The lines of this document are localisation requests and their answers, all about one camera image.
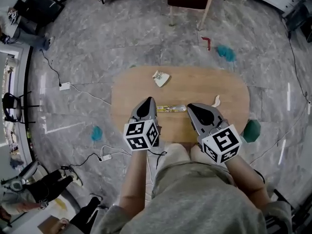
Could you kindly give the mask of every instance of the red object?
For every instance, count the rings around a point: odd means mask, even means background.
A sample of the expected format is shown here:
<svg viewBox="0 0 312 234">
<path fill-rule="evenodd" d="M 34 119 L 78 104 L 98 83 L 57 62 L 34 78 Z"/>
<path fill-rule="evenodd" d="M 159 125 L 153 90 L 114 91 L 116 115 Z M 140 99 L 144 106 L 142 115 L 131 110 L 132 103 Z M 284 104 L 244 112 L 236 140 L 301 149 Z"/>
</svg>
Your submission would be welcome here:
<svg viewBox="0 0 312 234">
<path fill-rule="evenodd" d="M 201 37 L 203 40 L 206 40 L 206 41 L 208 41 L 208 47 L 207 47 L 207 50 L 208 51 L 210 51 L 210 43 L 211 43 L 211 40 L 210 40 L 210 38 L 208 38 L 208 37 Z"/>
</svg>

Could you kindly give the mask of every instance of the gray marble floor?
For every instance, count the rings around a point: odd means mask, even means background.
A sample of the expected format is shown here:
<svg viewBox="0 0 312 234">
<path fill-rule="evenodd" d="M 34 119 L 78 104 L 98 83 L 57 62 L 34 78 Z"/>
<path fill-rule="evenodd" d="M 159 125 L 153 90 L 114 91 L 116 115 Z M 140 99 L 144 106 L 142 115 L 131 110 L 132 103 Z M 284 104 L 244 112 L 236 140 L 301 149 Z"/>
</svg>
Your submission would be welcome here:
<svg viewBox="0 0 312 234">
<path fill-rule="evenodd" d="M 213 0 L 200 32 L 196 24 L 202 12 L 175 8 L 174 27 L 169 27 L 168 15 L 166 0 L 108 0 L 104 6 L 96 0 L 68 0 L 58 19 L 46 29 L 56 37 L 46 56 L 62 82 L 69 81 L 108 102 L 114 76 L 133 65 L 194 65 L 235 72 L 250 91 L 250 118 L 261 124 L 259 139 L 246 144 L 246 160 L 297 205 L 303 191 L 311 189 L 311 171 L 298 165 L 308 115 L 279 14 L 257 0 Z M 210 52 L 201 36 L 211 38 Z M 218 56 L 215 47 L 219 44 L 235 51 L 235 62 Z M 293 35 L 292 45 L 303 88 L 311 94 L 312 45 L 299 31 Z M 292 89 L 290 111 L 288 82 Z M 58 84 L 57 74 L 35 51 L 28 89 L 33 91 L 31 102 L 42 103 L 42 108 L 31 111 L 30 118 L 37 122 L 30 131 L 35 153 L 49 171 L 81 163 L 89 154 L 99 154 L 103 145 L 126 148 L 112 123 L 109 105 L 74 88 L 59 91 Z M 103 130 L 101 141 L 91 140 L 94 126 Z M 282 141 L 277 141 L 282 137 L 287 141 L 278 165 Z M 104 149 L 106 154 L 116 151 Z M 81 205 L 89 200 L 89 193 L 104 195 L 112 204 L 128 163 L 129 157 L 121 154 L 103 163 L 92 156 L 76 168 L 83 187 L 70 185 L 68 189 Z M 153 177 L 155 156 L 150 156 L 150 163 Z"/>
</svg>

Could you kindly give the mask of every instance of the person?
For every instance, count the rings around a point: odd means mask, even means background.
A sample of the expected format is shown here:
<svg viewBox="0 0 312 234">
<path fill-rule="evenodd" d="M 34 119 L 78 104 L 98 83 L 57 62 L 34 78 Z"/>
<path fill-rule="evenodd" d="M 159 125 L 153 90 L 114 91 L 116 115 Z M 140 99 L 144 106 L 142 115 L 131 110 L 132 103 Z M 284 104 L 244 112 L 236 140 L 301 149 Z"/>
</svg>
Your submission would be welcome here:
<svg viewBox="0 0 312 234">
<path fill-rule="evenodd" d="M 94 221 L 97 217 L 97 209 L 107 209 L 105 205 L 100 205 L 102 197 L 90 194 L 91 201 L 85 207 L 82 207 L 72 220 L 62 218 L 52 228 L 51 234 L 90 234 Z"/>
<path fill-rule="evenodd" d="M 198 146 L 190 155 L 178 143 L 165 151 L 146 207 L 147 151 L 132 152 L 119 203 L 93 233 L 292 233 L 289 204 L 271 202 L 262 178 L 240 156 L 226 161 L 225 169 Z"/>
<path fill-rule="evenodd" d="M 32 209 L 45 208 L 71 182 L 82 186 L 82 182 L 75 172 L 71 172 L 66 176 L 64 170 L 56 170 L 33 184 L 24 185 L 23 190 L 20 192 L 6 190 L 0 203 L 0 218 L 10 220 L 11 215 L 18 215 Z"/>
<path fill-rule="evenodd" d="M 0 8 L 0 37 L 5 34 L 11 37 L 10 42 L 19 41 L 38 49 L 48 50 L 55 38 L 37 36 L 27 20 L 21 16 L 12 24 L 8 17 L 10 11 L 16 10 L 8 6 Z"/>
</svg>

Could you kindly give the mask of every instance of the person's arm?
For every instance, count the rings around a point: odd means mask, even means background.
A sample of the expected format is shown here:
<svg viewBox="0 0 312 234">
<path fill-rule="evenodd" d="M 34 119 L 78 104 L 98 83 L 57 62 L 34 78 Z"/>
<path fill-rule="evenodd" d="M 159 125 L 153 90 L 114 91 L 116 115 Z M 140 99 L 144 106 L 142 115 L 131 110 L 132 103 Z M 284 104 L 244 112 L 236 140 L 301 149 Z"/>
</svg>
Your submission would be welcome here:
<svg viewBox="0 0 312 234">
<path fill-rule="evenodd" d="M 121 187 L 119 206 L 133 218 L 145 207 L 147 151 L 132 152 L 130 166 Z"/>
<path fill-rule="evenodd" d="M 237 187 L 257 207 L 262 208 L 270 203 L 270 198 L 262 178 L 240 156 L 225 162 Z"/>
<path fill-rule="evenodd" d="M 28 212 L 32 209 L 39 209 L 40 208 L 40 203 L 33 203 L 33 202 L 22 202 L 22 203 L 17 203 L 16 204 L 16 209 L 18 212 Z"/>
</svg>

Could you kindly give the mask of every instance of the black cable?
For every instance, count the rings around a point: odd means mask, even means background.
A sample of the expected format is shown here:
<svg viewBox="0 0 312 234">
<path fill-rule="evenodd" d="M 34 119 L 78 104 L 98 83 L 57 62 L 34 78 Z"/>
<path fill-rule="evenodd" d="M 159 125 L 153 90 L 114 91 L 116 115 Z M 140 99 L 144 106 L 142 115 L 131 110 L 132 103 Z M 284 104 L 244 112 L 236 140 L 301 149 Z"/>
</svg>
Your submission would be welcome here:
<svg viewBox="0 0 312 234">
<path fill-rule="evenodd" d="M 288 41 L 289 41 L 289 44 L 290 44 L 291 49 L 292 49 L 293 62 L 294 62 L 294 70 L 295 70 L 295 73 L 296 73 L 297 80 L 298 80 L 298 82 L 299 82 L 299 86 L 300 86 L 300 88 L 301 88 L 302 95 L 303 95 L 304 99 L 306 99 L 306 101 L 307 101 L 308 103 L 310 103 L 309 100 L 307 99 L 307 97 L 308 97 L 308 92 L 307 92 L 307 91 L 306 91 L 305 93 L 303 92 L 303 89 L 302 89 L 302 86 L 301 86 L 301 82 L 300 82 L 299 77 L 298 77 L 298 74 L 297 74 L 296 58 L 295 58 L 295 56 L 294 56 L 293 47 L 292 47 L 292 43 L 291 43 L 290 37 L 288 37 Z"/>
<path fill-rule="evenodd" d="M 20 28 L 18 28 L 18 29 L 19 29 L 19 35 L 18 35 L 18 37 L 16 38 L 16 40 L 15 40 L 15 41 L 9 41 L 9 40 L 8 40 L 7 44 L 14 44 L 14 43 L 17 43 L 17 42 L 19 41 L 19 38 L 20 38 Z"/>
<path fill-rule="evenodd" d="M 158 167 L 158 162 L 159 162 L 160 157 L 166 155 L 167 152 L 163 151 L 163 152 L 161 152 L 160 154 L 155 154 L 155 153 L 153 153 L 151 150 L 148 150 L 148 151 L 149 151 L 150 153 L 154 154 L 154 155 L 158 155 L 157 163 L 156 163 L 156 169 L 157 169 L 157 167 Z"/>
<path fill-rule="evenodd" d="M 260 172 L 258 172 L 256 169 L 254 169 L 254 171 L 255 171 L 256 173 L 258 173 L 258 175 L 262 178 L 263 183 L 265 184 L 265 179 L 264 179 L 264 177 L 262 176 L 262 174 L 261 174 Z"/>
<path fill-rule="evenodd" d="M 47 57 L 45 57 L 45 55 L 44 55 L 42 49 L 40 49 L 40 51 L 41 51 L 43 57 L 48 61 L 49 67 L 50 67 L 54 72 L 57 73 L 57 75 L 58 75 L 58 80 L 59 80 L 59 84 L 58 84 L 58 85 L 61 87 L 61 86 L 62 86 L 62 83 L 60 82 L 60 78 L 59 78 L 59 73 L 58 73 L 58 71 L 56 71 L 55 69 L 53 69 L 53 68 L 51 67 L 50 62 L 49 62 L 49 59 L 48 59 Z"/>
<path fill-rule="evenodd" d="M 87 162 L 87 160 L 88 160 L 92 155 L 96 155 L 97 158 L 99 159 L 99 161 L 102 160 L 96 153 L 92 153 L 92 154 L 90 154 L 90 155 L 86 158 L 86 160 L 85 160 L 84 162 L 82 162 L 80 165 L 73 165 L 73 164 L 70 164 L 69 166 L 61 166 L 61 169 L 62 169 L 62 170 L 70 170 L 70 171 L 72 171 L 72 170 L 73 170 L 73 168 L 71 168 L 72 166 L 75 166 L 75 167 L 82 166 L 85 162 Z"/>
</svg>

